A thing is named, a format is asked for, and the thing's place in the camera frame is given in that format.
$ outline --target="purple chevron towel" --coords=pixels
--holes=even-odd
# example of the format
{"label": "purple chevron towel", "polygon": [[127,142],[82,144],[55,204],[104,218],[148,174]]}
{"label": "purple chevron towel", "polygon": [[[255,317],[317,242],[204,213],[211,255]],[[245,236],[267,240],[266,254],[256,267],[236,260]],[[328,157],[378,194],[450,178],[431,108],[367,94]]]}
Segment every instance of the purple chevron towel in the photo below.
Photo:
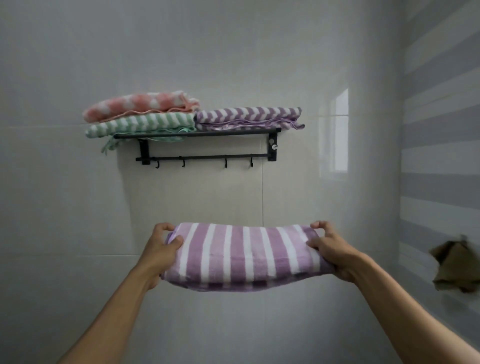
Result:
{"label": "purple chevron towel", "polygon": [[184,238],[175,264],[162,279],[195,291],[260,291],[333,273],[305,243],[314,229],[244,227],[184,222],[168,236]]}
{"label": "purple chevron towel", "polygon": [[198,112],[195,126],[198,130],[303,129],[305,125],[297,122],[300,115],[301,108],[226,108]]}

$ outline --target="black metal towel rack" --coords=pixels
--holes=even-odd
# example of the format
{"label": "black metal towel rack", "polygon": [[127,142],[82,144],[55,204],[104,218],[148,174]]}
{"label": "black metal towel rack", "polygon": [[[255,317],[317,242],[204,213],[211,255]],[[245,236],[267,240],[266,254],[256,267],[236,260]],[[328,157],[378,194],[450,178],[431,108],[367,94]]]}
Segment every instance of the black metal towel rack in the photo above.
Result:
{"label": "black metal towel rack", "polygon": [[[181,160],[182,167],[185,167],[185,161],[189,159],[224,159],[225,168],[228,167],[227,159],[230,158],[250,158],[250,166],[253,167],[253,158],[267,157],[269,161],[276,161],[277,150],[277,136],[282,131],[281,128],[259,129],[259,130],[225,130],[221,132],[195,132],[195,133],[145,133],[145,134],[123,134],[117,133],[113,137],[115,139],[138,139],[140,144],[140,157],[136,158],[137,162],[142,162],[143,165],[150,164],[151,161],[156,161],[156,168],[160,167],[161,160]],[[184,137],[198,137],[198,136],[224,136],[224,135],[252,135],[252,134],[268,134],[267,139],[267,153],[257,154],[225,154],[215,156],[179,156],[179,157],[151,157],[148,147],[148,139],[142,138],[161,138],[171,136]]]}

